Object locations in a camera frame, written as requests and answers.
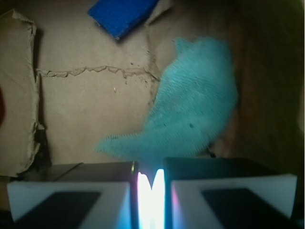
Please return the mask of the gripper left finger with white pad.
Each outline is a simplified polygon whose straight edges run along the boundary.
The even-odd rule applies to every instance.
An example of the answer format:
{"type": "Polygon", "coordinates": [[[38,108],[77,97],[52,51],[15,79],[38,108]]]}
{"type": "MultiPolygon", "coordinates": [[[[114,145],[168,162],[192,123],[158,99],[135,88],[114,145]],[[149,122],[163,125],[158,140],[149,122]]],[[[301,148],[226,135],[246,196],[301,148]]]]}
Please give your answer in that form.
{"type": "Polygon", "coordinates": [[[7,186],[18,229],[136,229],[138,164],[54,165],[7,186]]]}

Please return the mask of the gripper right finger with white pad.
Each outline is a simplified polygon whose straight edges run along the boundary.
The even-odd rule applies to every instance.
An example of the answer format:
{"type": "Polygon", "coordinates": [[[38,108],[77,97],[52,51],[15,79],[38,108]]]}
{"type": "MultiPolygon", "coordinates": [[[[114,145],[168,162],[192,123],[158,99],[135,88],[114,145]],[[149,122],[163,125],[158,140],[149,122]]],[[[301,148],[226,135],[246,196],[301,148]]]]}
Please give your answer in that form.
{"type": "Polygon", "coordinates": [[[164,160],[167,229],[295,229],[297,177],[242,158],[164,160]]]}

